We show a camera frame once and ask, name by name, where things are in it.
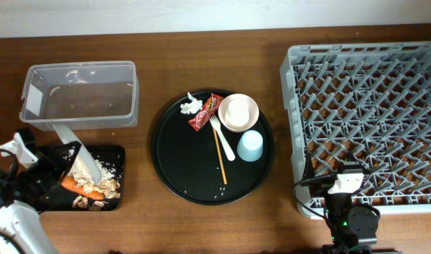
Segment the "grey plate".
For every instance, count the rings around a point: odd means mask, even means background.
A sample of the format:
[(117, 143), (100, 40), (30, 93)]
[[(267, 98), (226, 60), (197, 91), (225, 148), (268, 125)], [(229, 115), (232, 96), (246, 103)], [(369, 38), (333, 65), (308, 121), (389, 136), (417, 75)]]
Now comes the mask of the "grey plate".
[[(81, 143), (77, 135), (68, 126), (64, 124), (54, 124), (53, 128), (63, 144), (73, 141)], [(71, 174), (77, 179), (85, 179), (94, 184), (98, 184), (102, 180), (101, 171), (96, 165), (92, 155), (83, 144), (74, 162), (73, 168), (71, 169)]]

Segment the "orange carrot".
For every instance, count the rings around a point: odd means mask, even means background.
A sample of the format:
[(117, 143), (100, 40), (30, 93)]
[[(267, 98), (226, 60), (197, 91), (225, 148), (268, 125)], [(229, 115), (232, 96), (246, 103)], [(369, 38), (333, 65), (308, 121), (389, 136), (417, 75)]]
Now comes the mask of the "orange carrot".
[(95, 186), (91, 183), (86, 183), (82, 186), (71, 176), (66, 176), (61, 182), (61, 186), (74, 193), (83, 195), (93, 200), (103, 200), (104, 195), (95, 190)]

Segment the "light blue cup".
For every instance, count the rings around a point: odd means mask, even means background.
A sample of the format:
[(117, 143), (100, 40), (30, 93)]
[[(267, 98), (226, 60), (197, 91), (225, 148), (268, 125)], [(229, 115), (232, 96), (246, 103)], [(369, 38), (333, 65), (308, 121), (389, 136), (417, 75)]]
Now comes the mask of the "light blue cup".
[(258, 131), (246, 131), (238, 142), (237, 153), (247, 162), (254, 162), (262, 156), (263, 137)]

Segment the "red snack wrapper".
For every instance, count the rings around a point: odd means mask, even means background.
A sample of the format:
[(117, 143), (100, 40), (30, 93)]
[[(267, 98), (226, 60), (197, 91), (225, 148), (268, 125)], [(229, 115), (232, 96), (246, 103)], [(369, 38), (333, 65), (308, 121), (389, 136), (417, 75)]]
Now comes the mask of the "red snack wrapper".
[(224, 98), (222, 96), (212, 93), (196, 116), (188, 121), (190, 126), (195, 131), (199, 131), (218, 110), (223, 100)]

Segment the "white tissue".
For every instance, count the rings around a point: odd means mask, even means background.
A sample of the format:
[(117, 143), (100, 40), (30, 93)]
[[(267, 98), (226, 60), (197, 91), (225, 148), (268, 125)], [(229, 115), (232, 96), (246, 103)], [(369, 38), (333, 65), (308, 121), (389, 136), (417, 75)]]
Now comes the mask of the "white tissue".
[(196, 114), (202, 109), (202, 100), (194, 98), (189, 92), (187, 92), (187, 98), (190, 102), (186, 102), (180, 105), (182, 114)]

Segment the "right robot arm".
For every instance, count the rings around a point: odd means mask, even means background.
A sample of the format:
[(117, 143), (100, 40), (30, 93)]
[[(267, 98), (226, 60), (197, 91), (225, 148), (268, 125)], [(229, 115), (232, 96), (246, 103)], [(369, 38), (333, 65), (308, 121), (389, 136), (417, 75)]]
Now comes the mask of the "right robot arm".
[(380, 211), (352, 201), (352, 195), (363, 186), (365, 173), (365, 167), (352, 160), (342, 163), (333, 174), (310, 179), (308, 185), (320, 190), (324, 198), (324, 220), (332, 235), (332, 243), (322, 246), (323, 253), (372, 252)]

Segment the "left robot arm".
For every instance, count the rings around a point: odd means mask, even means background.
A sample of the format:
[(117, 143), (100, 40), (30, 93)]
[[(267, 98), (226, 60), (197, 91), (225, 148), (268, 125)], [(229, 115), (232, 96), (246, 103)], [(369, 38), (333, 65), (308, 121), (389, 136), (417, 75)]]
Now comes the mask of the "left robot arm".
[(29, 128), (19, 129), (0, 154), (11, 157), (0, 168), (0, 252), (57, 253), (46, 235), (35, 205), (62, 184), (82, 147), (81, 142), (37, 146)]

